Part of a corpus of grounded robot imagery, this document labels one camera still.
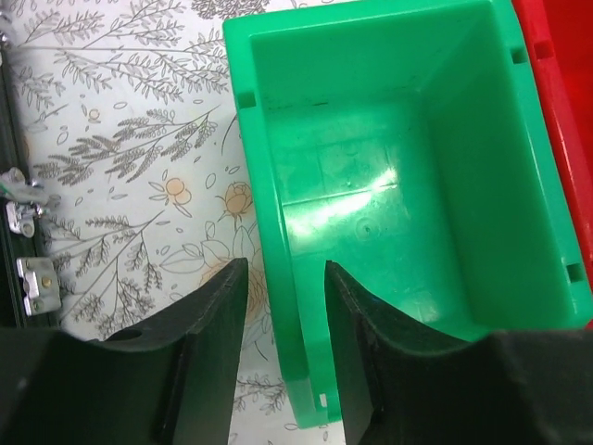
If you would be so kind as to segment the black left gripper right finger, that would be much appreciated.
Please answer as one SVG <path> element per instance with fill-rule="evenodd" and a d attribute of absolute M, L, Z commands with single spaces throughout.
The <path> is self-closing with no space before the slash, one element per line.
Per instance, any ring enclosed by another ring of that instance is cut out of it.
<path fill-rule="evenodd" d="M 592 334 L 441 333 L 329 261 L 324 294 L 349 444 L 588 444 Z"/>

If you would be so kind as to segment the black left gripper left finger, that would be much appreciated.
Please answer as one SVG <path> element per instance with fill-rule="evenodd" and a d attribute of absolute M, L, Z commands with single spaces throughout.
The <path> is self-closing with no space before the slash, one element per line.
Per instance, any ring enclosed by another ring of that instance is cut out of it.
<path fill-rule="evenodd" d="M 1 332 L 5 444 L 223 444 L 233 411 L 248 264 L 103 341 Z"/>

